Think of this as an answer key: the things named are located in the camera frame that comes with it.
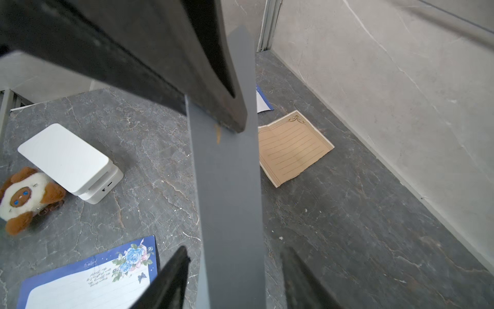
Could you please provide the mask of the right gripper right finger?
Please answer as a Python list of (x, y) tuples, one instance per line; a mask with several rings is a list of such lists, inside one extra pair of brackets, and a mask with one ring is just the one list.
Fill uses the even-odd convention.
[(342, 308), (293, 248), (284, 248), (280, 257), (287, 308)]

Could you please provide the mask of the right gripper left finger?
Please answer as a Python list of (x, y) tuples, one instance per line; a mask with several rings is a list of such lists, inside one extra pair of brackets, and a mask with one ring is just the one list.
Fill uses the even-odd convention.
[(183, 308), (190, 258), (181, 246), (131, 309)]

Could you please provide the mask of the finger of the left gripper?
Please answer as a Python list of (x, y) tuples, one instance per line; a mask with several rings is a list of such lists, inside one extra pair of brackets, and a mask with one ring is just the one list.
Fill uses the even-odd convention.
[(1, 54), (20, 50), (235, 132), (247, 110), (220, 1), (2, 1)]

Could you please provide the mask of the blue bordered letter paper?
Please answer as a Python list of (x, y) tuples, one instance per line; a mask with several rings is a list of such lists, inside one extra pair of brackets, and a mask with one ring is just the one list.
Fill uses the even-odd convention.
[(270, 104), (269, 100), (263, 94), (259, 86), (256, 86), (256, 102), (257, 102), (257, 113), (274, 110), (273, 106)]

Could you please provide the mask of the grey envelope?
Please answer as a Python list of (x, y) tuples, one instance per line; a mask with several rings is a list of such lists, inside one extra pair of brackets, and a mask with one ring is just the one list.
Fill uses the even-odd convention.
[(187, 99), (202, 244), (196, 307), (264, 308), (255, 46), (244, 26), (227, 40), (247, 109), (246, 129), (221, 127)]

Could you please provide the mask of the cream letter paper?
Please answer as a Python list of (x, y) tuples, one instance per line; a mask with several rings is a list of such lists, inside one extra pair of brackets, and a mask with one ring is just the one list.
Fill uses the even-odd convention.
[(278, 188), (334, 149), (299, 111), (258, 128), (262, 170)]

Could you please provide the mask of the white rectangular box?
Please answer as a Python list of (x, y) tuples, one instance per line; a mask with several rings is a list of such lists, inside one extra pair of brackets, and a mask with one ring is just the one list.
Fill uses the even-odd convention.
[(17, 150), (66, 191), (92, 205), (124, 177), (108, 156), (58, 123), (23, 142)]

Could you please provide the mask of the brown panda plush toy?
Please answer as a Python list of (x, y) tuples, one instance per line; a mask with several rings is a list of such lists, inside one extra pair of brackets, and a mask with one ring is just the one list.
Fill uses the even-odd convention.
[(1, 219), (6, 233), (15, 236), (28, 228), (34, 217), (63, 201), (66, 190), (47, 174), (23, 167), (1, 187)]

